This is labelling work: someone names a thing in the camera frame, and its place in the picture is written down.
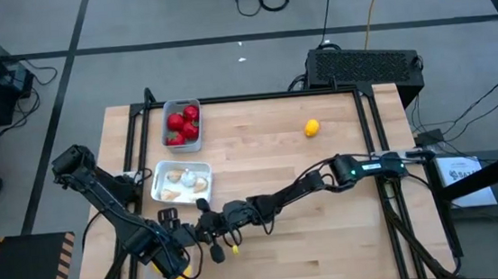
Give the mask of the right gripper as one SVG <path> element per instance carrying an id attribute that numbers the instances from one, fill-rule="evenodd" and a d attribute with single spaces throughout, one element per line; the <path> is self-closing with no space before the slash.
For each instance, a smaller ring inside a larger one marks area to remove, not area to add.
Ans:
<path id="1" fill-rule="evenodd" d="M 195 235 L 199 241 L 211 243 L 210 255 L 213 262 L 222 263 L 225 260 L 225 254 L 217 238 L 229 234 L 232 241 L 242 240 L 237 223 L 229 222 L 231 215 L 242 208 L 242 202 L 227 202 L 221 211 L 212 211 L 208 201 L 203 198 L 197 199 L 195 204 L 201 211 L 201 216 L 195 224 Z"/>

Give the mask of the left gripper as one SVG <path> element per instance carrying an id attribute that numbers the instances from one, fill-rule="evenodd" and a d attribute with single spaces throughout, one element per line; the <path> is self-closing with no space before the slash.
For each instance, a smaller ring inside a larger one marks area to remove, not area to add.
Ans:
<path id="1" fill-rule="evenodd" d="M 165 208 L 157 212 L 160 225 L 179 223 L 177 208 Z M 155 246 L 151 251 L 151 263 L 165 279 L 193 279 L 192 257 L 186 247 L 199 244 L 193 231 L 177 231 L 177 242 Z"/>

